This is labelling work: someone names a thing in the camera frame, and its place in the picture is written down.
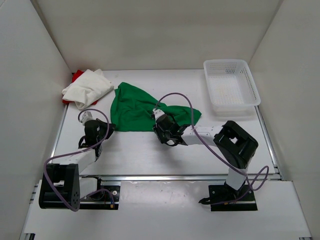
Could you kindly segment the green t shirt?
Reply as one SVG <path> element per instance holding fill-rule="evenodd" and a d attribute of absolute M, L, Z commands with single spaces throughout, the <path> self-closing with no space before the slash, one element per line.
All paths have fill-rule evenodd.
<path fill-rule="evenodd" d="M 115 89 L 115 98 L 110 107 L 110 119 L 117 132 L 151 132 L 155 124 L 153 109 L 157 106 L 171 114 L 179 125 L 191 123 L 191 109 L 187 106 L 166 105 L 146 91 L 122 82 Z"/>

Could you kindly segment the white t shirt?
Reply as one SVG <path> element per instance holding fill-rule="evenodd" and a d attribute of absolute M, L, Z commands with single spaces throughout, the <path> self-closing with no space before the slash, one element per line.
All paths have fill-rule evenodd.
<path fill-rule="evenodd" d="M 62 90 L 63 103 L 75 103 L 79 110 L 94 105 L 100 98 L 114 89 L 101 69 L 82 72 L 78 70 L 72 76 L 73 82 Z"/>

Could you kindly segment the red t shirt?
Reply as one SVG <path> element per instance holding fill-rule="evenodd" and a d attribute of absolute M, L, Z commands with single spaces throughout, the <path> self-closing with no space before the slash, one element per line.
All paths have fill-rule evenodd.
<path fill-rule="evenodd" d="M 83 110 L 95 105 L 99 99 L 100 75 L 94 71 L 78 70 L 73 74 L 70 85 L 62 90 L 64 104 L 75 103 L 76 107 Z"/>

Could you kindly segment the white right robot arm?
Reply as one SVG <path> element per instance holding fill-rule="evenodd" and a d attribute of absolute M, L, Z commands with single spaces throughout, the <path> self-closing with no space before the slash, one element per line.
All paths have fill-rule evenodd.
<path fill-rule="evenodd" d="M 173 115 L 160 109 L 155 110 L 151 117 L 155 120 L 153 131 L 162 144 L 170 147 L 203 145 L 217 148 L 229 166 L 223 186 L 225 196 L 236 200 L 242 195 L 248 166 L 259 144 L 240 125 L 232 120 L 213 127 L 179 125 Z"/>

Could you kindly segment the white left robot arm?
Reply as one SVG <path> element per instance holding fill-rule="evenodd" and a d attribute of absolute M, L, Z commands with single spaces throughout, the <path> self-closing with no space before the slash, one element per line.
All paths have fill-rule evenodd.
<path fill-rule="evenodd" d="M 87 196 L 93 200 L 103 198 L 105 188 L 99 179 L 81 177 L 80 173 L 99 159 L 102 145 L 97 143 L 110 138 L 116 125 L 98 118 L 87 120 L 83 125 L 84 135 L 78 142 L 80 152 L 46 164 L 38 199 L 41 209 L 67 208 L 76 212 L 80 209 L 81 199 Z"/>

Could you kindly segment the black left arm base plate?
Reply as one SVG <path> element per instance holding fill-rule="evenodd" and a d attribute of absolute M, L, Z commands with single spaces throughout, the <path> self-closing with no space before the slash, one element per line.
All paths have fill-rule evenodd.
<path fill-rule="evenodd" d="M 80 203 L 81 210 L 116 211 L 119 209 L 121 183 L 103 181 L 100 186 L 108 192 L 99 192 L 83 199 Z"/>

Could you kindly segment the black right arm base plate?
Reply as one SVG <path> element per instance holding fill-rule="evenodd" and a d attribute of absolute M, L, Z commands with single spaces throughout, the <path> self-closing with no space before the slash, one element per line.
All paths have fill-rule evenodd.
<path fill-rule="evenodd" d="M 235 192 L 226 185 L 209 185 L 209 201 L 211 212 L 248 212 L 257 211 L 254 192 L 245 184 Z"/>

